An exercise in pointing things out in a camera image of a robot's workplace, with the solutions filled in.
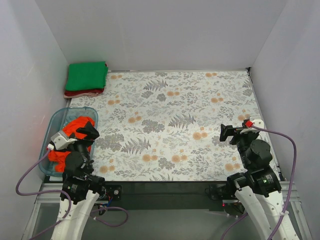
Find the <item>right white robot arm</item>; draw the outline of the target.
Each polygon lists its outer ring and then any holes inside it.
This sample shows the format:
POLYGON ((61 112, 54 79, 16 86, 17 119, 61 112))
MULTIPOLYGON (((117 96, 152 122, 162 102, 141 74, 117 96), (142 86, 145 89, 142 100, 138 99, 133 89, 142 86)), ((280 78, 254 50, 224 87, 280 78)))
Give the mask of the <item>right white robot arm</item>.
POLYGON ((237 147, 246 170, 227 177, 227 195, 241 202, 262 240, 297 240, 287 211, 293 183, 283 198, 280 181, 270 166, 271 146, 258 138, 265 131, 264 121, 250 118, 241 127, 221 124, 220 129, 220 142, 231 137, 229 143, 237 147))

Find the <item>orange t-shirt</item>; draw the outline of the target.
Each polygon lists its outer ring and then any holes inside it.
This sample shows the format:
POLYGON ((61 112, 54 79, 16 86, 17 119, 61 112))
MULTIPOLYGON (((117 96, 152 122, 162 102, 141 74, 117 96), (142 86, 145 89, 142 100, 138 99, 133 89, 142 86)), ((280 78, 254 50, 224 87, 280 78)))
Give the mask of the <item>orange t-shirt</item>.
MULTIPOLYGON (((84 128, 87 122, 90 122, 93 126, 95 126, 95 121, 91 117, 80 116, 77 119, 68 123, 62 130, 67 136, 74 134, 77 139, 83 139, 86 135, 82 133, 78 133, 76 132, 76 130, 78 128, 84 128)), ((54 167, 54 170, 56 172, 58 173, 64 172, 65 166, 66 166, 65 160, 69 153, 71 152, 70 151, 61 152, 61 151, 52 150, 48 154, 49 161, 56 163, 54 167)))

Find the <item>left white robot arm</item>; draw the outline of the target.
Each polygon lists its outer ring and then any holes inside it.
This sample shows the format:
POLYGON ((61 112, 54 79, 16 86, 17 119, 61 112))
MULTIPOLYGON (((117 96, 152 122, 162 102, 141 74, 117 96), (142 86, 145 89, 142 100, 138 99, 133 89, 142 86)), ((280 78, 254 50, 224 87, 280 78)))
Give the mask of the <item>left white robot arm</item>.
POLYGON ((100 135, 88 121, 84 127, 75 130, 84 135, 67 135, 59 131, 51 137, 48 149, 67 152, 63 172, 57 222, 51 236, 52 240, 80 240, 89 218, 90 210, 97 200, 106 196, 105 179, 93 175, 94 167, 89 147, 100 135))

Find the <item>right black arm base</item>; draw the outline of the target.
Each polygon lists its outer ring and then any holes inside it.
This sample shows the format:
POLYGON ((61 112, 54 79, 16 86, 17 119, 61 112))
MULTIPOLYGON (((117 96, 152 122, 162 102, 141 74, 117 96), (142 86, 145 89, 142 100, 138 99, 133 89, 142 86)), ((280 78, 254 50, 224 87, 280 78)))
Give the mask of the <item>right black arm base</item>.
POLYGON ((211 200, 236 200, 236 197, 232 194, 226 184, 215 183, 210 184, 204 193, 211 200))

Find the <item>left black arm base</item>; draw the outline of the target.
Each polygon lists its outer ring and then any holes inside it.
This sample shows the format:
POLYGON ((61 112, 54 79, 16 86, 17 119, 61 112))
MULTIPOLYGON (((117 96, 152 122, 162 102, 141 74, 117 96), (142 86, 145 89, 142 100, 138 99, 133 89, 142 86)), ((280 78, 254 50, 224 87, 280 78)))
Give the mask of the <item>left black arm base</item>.
POLYGON ((107 184, 102 187, 99 194, 99 201, 120 201, 122 199, 122 186, 118 184, 107 184))

